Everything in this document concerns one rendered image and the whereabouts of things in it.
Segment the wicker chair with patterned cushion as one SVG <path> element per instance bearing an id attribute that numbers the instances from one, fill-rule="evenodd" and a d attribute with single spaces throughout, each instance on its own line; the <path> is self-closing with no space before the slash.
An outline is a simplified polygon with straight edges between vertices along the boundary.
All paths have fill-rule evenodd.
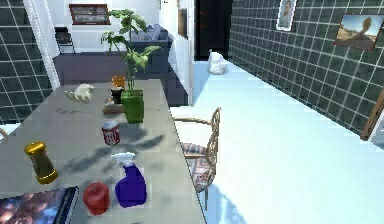
<path id="1" fill-rule="evenodd" d="M 211 120 L 197 118 L 173 118 L 175 122 L 205 124 L 211 128 L 210 138 L 205 147 L 194 143 L 181 143 L 191 179 L 197 194 L 204 194 L 204 210 L 208 210 L 209 187 L 217 173 L 221 108 L 212 114 Z"/>

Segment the house plant in green pot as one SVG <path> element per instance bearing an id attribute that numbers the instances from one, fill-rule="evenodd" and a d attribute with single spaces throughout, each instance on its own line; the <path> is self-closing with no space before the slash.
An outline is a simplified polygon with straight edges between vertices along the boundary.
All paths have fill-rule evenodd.
<path id="1" fill-rule="evenodd" d="M 110 17 L 119 19 L 121 28 L 118 33 L 114 31 L 103 33 L 101 42 L 108 44 L 107 55 L 110 55 L 112 48 L 115 48 L 126 67 L 127 86 L 120 99 L 127 122 L 130 124 L 142 123 L 144 120 L 144 92 L 135 87 L 136 73 L 139 69 L 146 69 L 149 56 L 160 50 L 161 47 L 147 46 L 142 52 L 137 52 L 133 48 L 132 34 L 138 35 L 140 31 L 146 32 L 147 25 L 144 19 L 132 10 L 111 10 L 106 14 L 106 18 Z"/>

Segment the brown flat board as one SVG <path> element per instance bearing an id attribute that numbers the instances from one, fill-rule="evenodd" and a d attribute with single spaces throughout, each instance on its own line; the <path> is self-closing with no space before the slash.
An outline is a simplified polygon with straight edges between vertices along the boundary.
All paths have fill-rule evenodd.
<path id="1" fill-rule="evenodd" d="M 105 105 L 102 109 L 104 114 L 121 114 L 124 112 L 122 104 L 108 104 Z"/>

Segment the red and white can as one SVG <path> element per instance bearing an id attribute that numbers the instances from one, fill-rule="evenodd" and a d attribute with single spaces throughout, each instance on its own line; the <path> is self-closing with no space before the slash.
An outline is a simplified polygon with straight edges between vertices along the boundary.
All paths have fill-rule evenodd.
<path id="1" fill-rule="evenodd" d="M 104 142 L 107 145 L 117 145 L 120 142 L 118 123 L 114 120 L 107 121 L 102 125 Z"/>

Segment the blue grey heap of cloth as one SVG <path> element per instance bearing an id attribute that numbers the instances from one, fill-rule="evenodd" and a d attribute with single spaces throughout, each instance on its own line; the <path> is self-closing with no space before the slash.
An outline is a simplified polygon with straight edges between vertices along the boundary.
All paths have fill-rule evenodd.
<path id="1" fill-rule="evenodd" d="M 159 24 L 148 25 L 146 31 L 139 31 L 138 33 L 132 34 L 133 41 L 157 41 L 157 40 L 167 40 L 168 31 L 164 29 Z"/>

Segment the blue spray bottle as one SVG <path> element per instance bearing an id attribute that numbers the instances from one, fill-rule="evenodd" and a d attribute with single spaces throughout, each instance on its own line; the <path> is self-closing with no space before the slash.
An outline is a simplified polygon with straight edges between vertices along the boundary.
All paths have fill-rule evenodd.
<path id="1" fill-rule="evenodd" d="M 135 154 L 116 153 L 111 156 L 117 164 L 122 164 L 125 177 L 115 185 L 115 194 L 122 208 L 144 205 L 147 201 L 146 182 L 140 169 L 134 163 Z"/>

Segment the cream crumpled cloth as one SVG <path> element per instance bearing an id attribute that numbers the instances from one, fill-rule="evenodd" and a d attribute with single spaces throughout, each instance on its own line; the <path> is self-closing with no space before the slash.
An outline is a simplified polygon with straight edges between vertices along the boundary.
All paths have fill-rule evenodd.
<path id="1" fill-rule="evenodd" d="M 92 99 L 92 92 L 95 87 L 91 84 L 80 84 L 74 92 L 66 91 L 65 95 L 68 100 L 73 102 L 89 103 Z"/>

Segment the grey dining table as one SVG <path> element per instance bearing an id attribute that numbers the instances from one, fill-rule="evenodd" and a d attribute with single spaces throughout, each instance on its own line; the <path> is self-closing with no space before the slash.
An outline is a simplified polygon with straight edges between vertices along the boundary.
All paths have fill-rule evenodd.
<path id="1" fill-rule="evenodd" d="M 133 152 L 147 183 L 147 202 L 122 208 L 113 200 L 100 216 L 90 215 L 79 202 L 70 224 L 205 224 L 161 82 L 138 80 L 135 85 L 144 92 L 144 121 L 130 124 L 124 115 L 115 116 L 121 136 L 116 146 L 105 144 L 101 130 L 109 119 L 102 112 L 109 84 L 96 84 L 86 104 L 68 101 L 65 87 L 56 89 L 0 144 L 0 198 L 44 191 L 24 152 L 32 142 L 46 144 L 58 171 L 50 189 L 85 189 L 93 182 L 113 187 L 124 171 L 112 154 Z"/>

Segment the red apple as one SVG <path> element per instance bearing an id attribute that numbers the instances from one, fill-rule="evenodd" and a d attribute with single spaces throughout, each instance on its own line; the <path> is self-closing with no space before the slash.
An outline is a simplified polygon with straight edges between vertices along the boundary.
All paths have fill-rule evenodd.
<path id="1" fill-rule="evenodd" d="M 110 206 L 109 188 L 102 182 L 95 182 L 86 187 L 83 202 L 92 215 L 102 215 Z"/>

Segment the white framed portrait picture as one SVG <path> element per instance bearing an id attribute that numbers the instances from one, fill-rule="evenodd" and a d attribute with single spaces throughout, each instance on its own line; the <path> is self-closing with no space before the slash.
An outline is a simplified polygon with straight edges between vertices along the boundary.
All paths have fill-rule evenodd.
<path id="1" fill-rule="evenodd" d="M 276 22 L 276 29 L 290 31 L 293 23 L 297 0 L 281 0 Z"/>

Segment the black chair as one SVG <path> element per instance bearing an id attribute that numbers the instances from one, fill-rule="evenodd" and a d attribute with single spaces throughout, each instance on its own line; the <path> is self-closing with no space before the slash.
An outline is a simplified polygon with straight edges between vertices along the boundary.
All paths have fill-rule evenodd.
<path id="1" fill-rule="evenodd" d="M 55 39 L 60 50 L 62 46 L 70 46 L 72 48 L 72 53 L 75 54 L 75 48 L 72 40 L 72 36 L 69 33 L 67 27 L 55 27 Z"/>

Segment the gold pepper mill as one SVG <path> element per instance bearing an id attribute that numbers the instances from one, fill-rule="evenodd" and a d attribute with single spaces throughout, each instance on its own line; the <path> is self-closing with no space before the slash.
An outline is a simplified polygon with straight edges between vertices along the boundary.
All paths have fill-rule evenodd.
<path id="1" fill-rule="evenodd" d="M 43 142 L 32 142 L 28 144 L 24 152 L 31 159 L 37 181 L 42 184 L 50 184 L 58 177 L 52 161 L 46 153 L 46 145 Z"/>

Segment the colourful book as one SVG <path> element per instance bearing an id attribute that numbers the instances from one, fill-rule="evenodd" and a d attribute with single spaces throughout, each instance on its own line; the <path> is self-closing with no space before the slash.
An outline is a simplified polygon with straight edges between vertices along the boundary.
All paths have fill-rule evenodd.
<path id="1" fill-rule="evenodd" d="M 0 199 L 0 224 L 70 224 L 79 187 Z"/>

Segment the landscape picture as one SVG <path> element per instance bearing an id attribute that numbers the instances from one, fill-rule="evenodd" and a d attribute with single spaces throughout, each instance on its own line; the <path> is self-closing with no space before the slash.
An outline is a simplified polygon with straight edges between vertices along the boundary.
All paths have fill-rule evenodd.
<path id="1" fill-rule="evenodd" d="M 334 44 L 372 51 L 383 23 L 384 15 L 346 13 L 342 16 Z"/>

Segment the brown framed wall picture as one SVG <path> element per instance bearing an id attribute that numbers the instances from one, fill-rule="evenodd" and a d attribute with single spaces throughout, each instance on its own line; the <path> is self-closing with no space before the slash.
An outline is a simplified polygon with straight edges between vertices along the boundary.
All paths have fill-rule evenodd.
<path id="1" fill-rule="evenodd" d="M 106 4 L 70 4 L 73 25 L 109 25 Z"/>

